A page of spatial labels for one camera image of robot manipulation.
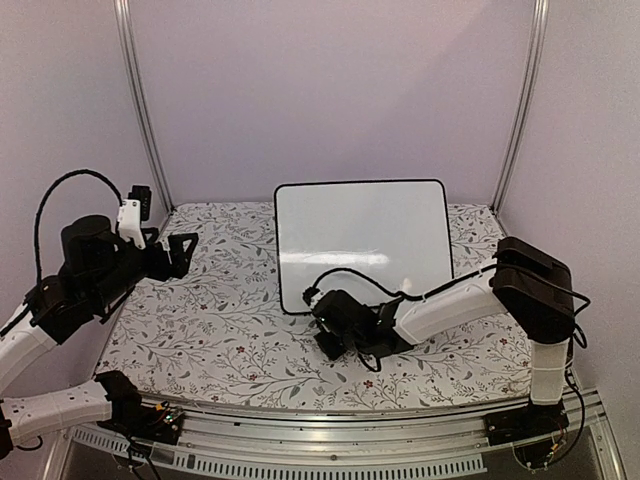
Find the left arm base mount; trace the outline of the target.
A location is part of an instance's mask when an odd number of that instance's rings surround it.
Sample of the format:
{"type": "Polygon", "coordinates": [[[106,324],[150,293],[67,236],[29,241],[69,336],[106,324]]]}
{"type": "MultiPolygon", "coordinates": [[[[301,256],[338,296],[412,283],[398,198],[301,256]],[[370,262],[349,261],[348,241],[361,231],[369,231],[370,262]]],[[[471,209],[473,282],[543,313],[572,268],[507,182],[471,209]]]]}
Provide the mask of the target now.
{"type": "Polygon", "coordinates": [[[97,425],[126,438],[176,445],[184,420],[184,409],[167,401],[154,406],[121,401],[112,404],[111,418],[97,425]]]}

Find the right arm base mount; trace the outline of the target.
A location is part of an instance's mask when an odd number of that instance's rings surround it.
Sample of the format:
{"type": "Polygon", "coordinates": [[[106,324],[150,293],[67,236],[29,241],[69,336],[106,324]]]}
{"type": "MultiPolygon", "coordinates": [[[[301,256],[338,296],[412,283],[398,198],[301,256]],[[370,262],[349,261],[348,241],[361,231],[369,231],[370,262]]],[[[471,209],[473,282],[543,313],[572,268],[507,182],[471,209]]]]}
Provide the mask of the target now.
{"type": "Polygon", "coordinates": [[[511,444],[517,462],[528,470],[550,466],[565,445],[569,426],[564,403],[525,406],[497,411],[483,416],[490,446],[511,444]]]}

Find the white whiteboard black frame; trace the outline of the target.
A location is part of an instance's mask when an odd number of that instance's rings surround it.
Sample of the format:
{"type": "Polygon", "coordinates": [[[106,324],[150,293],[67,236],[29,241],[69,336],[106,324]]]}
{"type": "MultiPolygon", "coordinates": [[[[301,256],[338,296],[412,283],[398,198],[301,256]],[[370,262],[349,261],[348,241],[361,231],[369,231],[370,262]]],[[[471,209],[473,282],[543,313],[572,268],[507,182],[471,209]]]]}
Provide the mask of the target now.
{"type": "Polygon", "coordinates": [[[423,294],[454,276],[448,204],[437,179],[294,183],[274,191],[280,306],[309,308],[314,282],[366,305],[423,294]]]}

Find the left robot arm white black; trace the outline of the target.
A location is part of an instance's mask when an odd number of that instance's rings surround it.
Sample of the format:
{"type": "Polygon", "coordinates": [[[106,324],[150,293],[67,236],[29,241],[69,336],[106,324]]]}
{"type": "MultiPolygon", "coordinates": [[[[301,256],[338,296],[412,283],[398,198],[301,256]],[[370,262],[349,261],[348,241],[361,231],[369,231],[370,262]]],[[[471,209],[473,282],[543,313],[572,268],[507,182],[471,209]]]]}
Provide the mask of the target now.
{"type": "MultiPolygon", "coordinates": [[[[41,279],[1,329],[1,385],[7,387],[35,360],[63,345],[84,325],[107,322],[145,278],[181,279],[189,271],[199,237],[155,229],[142,244],[120,238],[103,215],[76,220],[61,232],[64,263],[41,279]]],[[[1,453],[49,432],[97,422],[124,436],[177,441],[168,408],[143,405],[137,387],[117,370],[66,390],[1,401],[1,453]]]]}

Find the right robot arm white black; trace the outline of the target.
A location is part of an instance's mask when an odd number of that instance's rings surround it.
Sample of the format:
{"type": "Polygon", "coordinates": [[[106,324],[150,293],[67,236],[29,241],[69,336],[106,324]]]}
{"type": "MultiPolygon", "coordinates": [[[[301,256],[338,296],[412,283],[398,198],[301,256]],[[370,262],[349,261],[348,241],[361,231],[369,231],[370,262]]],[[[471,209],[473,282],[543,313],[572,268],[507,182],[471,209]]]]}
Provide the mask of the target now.
{"type": "Polygon", "coordinates": [[[347,291],[323,291],[314,282],[302,294],[319,328],[315,336],[331,360],[353,349],[376,361],[399,355],[451,328],[499,314],[510,315],[531,342],[530,404],[517,427],[537,436],[556,417],[565,382],[569,344],[580,308],[570,268],[516,237],[498,241],[493,257],[476,270],[424,294],[390,293],[376,307],[347,291]]]}

